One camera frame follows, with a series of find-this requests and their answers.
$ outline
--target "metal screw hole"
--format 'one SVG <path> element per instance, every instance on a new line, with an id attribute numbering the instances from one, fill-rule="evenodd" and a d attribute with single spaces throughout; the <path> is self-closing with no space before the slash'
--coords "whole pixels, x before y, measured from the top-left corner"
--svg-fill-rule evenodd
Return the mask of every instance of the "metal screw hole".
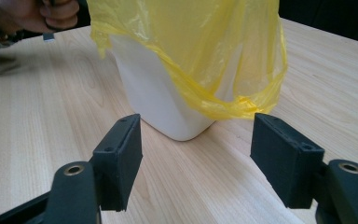
<path id="1" fill-rule="evenodd" d="M 65 175 L 78 175 L 82 173 L 84 170 L 84 166 L 82 165 L 73 165 L 65 169 L 63 172 Z"/>
<path id="2" fill-rule="evenodd" d="M 358 166 L 355 164 L 351 164 L 351 163 L 347 163 L 347 162 L 342 162 L 339 165 L 339 168 L 341 168 L 341 170 L 346 171 L 348 173 L 351 174 L 355 174 L 358 175 Z"/>

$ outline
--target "light wood tabletop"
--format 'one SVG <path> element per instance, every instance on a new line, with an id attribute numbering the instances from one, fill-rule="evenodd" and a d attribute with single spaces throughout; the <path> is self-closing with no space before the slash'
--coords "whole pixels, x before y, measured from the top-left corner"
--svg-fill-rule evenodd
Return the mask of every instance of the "light wood tabletop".
<path id="1" fill-rule="evenodd" d="M 358 162 L 358 42 L 282 20 L 289 70 L 271 115 Z M 50 190 L 54 173 L 132 114 L 115 58 L 84 27 L 0 49 L 0 214 Z M 144 158 L 126 212 L 103 223 L 315 223 L 284 207 L 250 158 L 252 120 L 217 121 L 187 142 L 142 122 Z"/>

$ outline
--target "finger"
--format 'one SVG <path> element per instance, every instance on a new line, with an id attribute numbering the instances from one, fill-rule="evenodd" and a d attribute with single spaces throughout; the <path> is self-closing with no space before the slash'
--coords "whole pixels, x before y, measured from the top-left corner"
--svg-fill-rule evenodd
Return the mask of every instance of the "finger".
<path id="1" fill-rule="evenodd" d="M 53 20 L 65 20 L 76 15 L 80 6 L 76 0 L 71 0 L 63 5 L 55 7 L 44 5 L 40 8 L 40 14 L 46 18 Z"/>
<path id="2" fill-rule="evenodd" d="M 68 29 L 77 25 L 77 16 L 66 20 L 53 20 L 50 18 L 46 18 L 46 24 L 50 27 L 54 27 L 55 30 L 58 29 Z"/>

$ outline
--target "plastic bag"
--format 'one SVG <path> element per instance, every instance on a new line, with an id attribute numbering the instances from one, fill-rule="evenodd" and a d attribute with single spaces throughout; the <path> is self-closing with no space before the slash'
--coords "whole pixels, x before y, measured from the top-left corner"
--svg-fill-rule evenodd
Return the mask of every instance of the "plastic bag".
<path id="1" fill-rule="evenodd" d="M 210 119 L 252 119 L 278 103 L 287 69 L 278 0 L 92 0 L 91 38 L 129 35 L 159 56 L 187 104 Z M 214 96 L 240 48 L 232 101 Z"/>

